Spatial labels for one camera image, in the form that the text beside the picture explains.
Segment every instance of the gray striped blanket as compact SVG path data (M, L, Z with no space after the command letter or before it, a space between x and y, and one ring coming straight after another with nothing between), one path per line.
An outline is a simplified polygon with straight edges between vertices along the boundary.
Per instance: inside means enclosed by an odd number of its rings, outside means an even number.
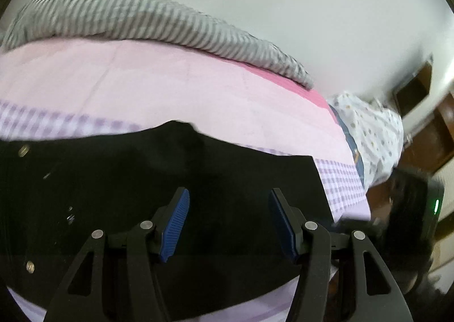
M307 89L303 65L271 42L169 0L32 0L10 24L8 51L48 37L149 39L197 48L290 78Z

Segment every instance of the metal screw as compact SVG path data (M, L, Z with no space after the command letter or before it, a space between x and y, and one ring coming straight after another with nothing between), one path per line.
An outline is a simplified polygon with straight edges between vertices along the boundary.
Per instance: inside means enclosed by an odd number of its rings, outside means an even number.
M27 152L30 150L30 146L28 144L24 144L22 145L22 148L19 149L19 152L17 152L17 154L19 155L19 157L23 157L27 154Z
M317 230L318 225L314 221L307 221L304 226L308 230Z
M99 239L100 237L102 237L104 235L104 231L103 230L94 230L92 233L91 233L91 237L93 239Z
M153 227L153 222L151 221L143 221L141 224L140 224L140 227L143 228L144 230L148 230L149 228L152 228Z
M353 236L355 238L357 238L358 240L364 240L366 238L366 236L364 235L364 233L362 231L355 231L353 233Z
M35 265L33 264L32 261L27 262L26 269L29 274L32 274L33 272L35 272Z
M66 220L68 221L68 225L71 225L74 222L75 218L76 218L76 216L74 216L74 215L69 215L68 217L66 217Z

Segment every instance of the purple checkered sheet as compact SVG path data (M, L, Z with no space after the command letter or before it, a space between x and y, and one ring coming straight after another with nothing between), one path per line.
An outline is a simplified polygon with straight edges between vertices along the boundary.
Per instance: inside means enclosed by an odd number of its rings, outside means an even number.
M64 139L92 135L115 135L137 132L152 126L140 126L118 120L88 115L63 114L0 100L0 139L7 141ZM274 149L238 144L275 155L290 155ZM335 221L342 215L364 217L369 212L364 189L355 166L331 160L315 159ZM298 278L259 298L188 321L191 322L278 322L284 321L295 293ZM45 310L10 293L33 322L42 322Z

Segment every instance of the black device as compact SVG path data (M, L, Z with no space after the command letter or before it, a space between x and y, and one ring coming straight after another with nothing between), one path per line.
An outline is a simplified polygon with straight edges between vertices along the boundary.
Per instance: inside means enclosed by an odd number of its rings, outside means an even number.
M359 220L341 219L336 225L307 220L278 188L271 191L269 210L283 253L302 265L287 322L323 321L333 262L339 268L339 321L413 320L394 277L399 272L384 259L395 256L403 242L430 244L443 185L411 169L395 170L392 180L394 207L387 227ZM127 233L93 232L59 286L45 322L170 321L153 269L173 254L188 208L189 193L179 188L151 221ZM400 231L401 226L410 230ZM399 254L408 257L409 247L405 249Z
M69 267L45 322L167 322L157 263L173 255L189 210L189 192L178 188L151 221L106 235L95 230Z
M413 321L399 286L367 235L378 238L382 228L365 221L325 228L290 207L278 188L269 196L269 208L283 253L303 265L286 322L323 321L333 259L339 260L339 321ZM353 228L346 234L338 232L349 227Z

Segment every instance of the blue fabric trim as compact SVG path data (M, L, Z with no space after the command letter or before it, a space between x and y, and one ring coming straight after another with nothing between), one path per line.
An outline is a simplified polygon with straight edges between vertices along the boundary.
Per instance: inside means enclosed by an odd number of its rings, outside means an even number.
M353 159L356 157L356 150L358 149L358 146L355 143L355 139L351 136L350 132L348 131L347 125L345 125L344 121L340 118L339 114L335 110L335 108L331 105L329 105L331 110L334 113L334 116L336 116L337 121L339 122L339 125L342 128L342 131L344 132L345 139L347 140L348 146L350 147L351 154L353 156ZM363 164L363 159L361 158L361 155L358 157L358 161L356 162L356 171L358 171L358 175L361 180L361 184L363 185L364 188L364 164Z

